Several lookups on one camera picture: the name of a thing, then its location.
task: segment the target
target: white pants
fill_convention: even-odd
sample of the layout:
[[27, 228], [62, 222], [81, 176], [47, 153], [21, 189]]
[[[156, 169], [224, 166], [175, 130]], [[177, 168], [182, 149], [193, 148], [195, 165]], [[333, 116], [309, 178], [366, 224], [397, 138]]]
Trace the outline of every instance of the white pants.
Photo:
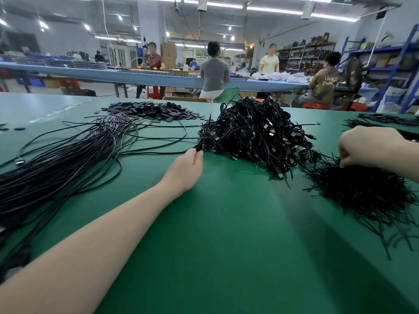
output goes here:
[[201, 91], [199, 95], [200, 98], [207, 98], [207, 99], [214, 99], [217, 98], [220, 94], [222, 94], [224, 89], [221, 90], [213, 90], [213, 91]]

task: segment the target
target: pile of black foam pieces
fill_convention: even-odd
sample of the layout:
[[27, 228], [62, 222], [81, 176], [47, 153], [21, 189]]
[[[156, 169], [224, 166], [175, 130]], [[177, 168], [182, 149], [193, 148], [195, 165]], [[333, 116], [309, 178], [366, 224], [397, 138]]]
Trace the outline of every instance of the pile of black foam pieces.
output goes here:
[[103, 111], [107, 111], [112, 114], [118, 114], [120, 112], [125, 113], [127, 116], [141, 116], [154, 119], [166, 120], [171, 122], [172, 120], [193, 120], [193, 119], [205, 119], [205, 116], [200, 116], [199, 113], [192, 112], [183, 108], [175, 103], [168, 102], [166, 104], [159, 103], [155, 104], [150, 101], [144, 102], [118, 102], [113, 103], [107, 108], [102, 108]]

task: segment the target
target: person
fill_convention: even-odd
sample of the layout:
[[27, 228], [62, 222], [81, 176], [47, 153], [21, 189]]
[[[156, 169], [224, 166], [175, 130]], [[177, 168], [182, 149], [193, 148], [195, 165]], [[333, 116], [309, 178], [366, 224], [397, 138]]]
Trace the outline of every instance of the person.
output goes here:
[[341, 79], [341, 73], [336, 65], [341, 59], [339, 52], [331, 52], [325, 57], [324, 68], [319, 70], [308, 85], [309, 91], [297, 96], [291, 103], [293, 108], [301, 108], [306, 102], [331, 104], [336, 85]]
[[194, 58], [194, 59], [190, 62], [189, 67], [193, 67], [193, 66], [196, 66], [196, 65], [198, 65], [198, 63], [196, 62], [196, 58]]
[[[164, 70], [166, 68], [164, 64], [163, 57], [157, 54], [157, 45], [155, 42], [148, 43], [148, 49], [150, 51], [150, 59], [147, 62], [147, 66], [151, 67], [151, 69], [157, 68], [158, 70]], [[145, 88], [144, 85], [137, 86], [137, 94], [136, 98], [138, 99], [141, 95], [141, 92]], [[164, 92], [166, 91], [166, 87], [160, 86], [160, 99], [163, 98]]]
[[101, 51], [96, 51], [95, 62], [105, 61], [105, 58], [102, 56]]
[[[379, 167], [419, 182], [419, 143], [394, 128], [357, 126], [342, 134], [338, 151], [343, 169]], [[0, 285], [0, 313], [93, 313], [153, 221], [194, 186], [202, 167], [202, 151], [188, 150], [157, 185], [32, 261]]]
[[221, 48], [219, 42], [209, 42], [208, 58], [202, 63], [199, 75], [204, 79], [200, 98], [214, 99], [224, 91], [224, 83], [230, 82], [228, 63], [220, 59]]
[[273, 73], [280, 72], [280, 60], [275, 55], [276, 44], [269, 45], [268, 53], [262, 57], [259, 63], [259, 73]]

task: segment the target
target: person in black shirt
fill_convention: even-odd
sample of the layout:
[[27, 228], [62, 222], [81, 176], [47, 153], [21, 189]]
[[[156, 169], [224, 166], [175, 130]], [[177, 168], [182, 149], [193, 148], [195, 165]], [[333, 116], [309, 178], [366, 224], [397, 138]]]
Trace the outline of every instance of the person in black shirt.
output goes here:
[[96, 51], [95, 61], [97, 63], [100, 61], [105, 61], [105, 58], [101, 55], [101, 51]]

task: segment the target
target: blue tablecloth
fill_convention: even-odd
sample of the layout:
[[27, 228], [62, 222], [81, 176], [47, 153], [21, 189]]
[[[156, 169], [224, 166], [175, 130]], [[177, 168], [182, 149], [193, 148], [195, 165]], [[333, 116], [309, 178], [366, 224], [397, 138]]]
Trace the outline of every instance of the blue tablecloth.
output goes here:
[[[147, 86], [166, 86], [166, 87], [182, 87], [182, 88], [202, 88], [204, 80], [200, 77], [185, 77], [185, 76], [171, 76], [171, 75], [153, 75], [150, 73], [130, 73], [119, 72], [113, 69], [81, 69], [81, 68], [63, 68], [63, 67], [48, 67], [36, 65], [20, 65], [16, 63], [9, 63], [0, 61], [0, 67], [17, 70], [24, 70], [28, 72], [49, 73], [59, 76], [74, 77], [78, 79], [89, 79], [103, 82], [114, 82], [123, 84], [142, 84]], [[239, 87], [241, 91], [287, 91], [298, 88], [307, 88], [306, 84], [297, 84], [293, 82], [281, 81], [261, 81], [255, 79], [238, 80], [232, 79], [226, 87]], [[337, 90], [348, 90], [345, 88], [337, 88]], [[377, 92], [377, 89], [362, 88], [359, 94], [364, 97], [372, 97]]]

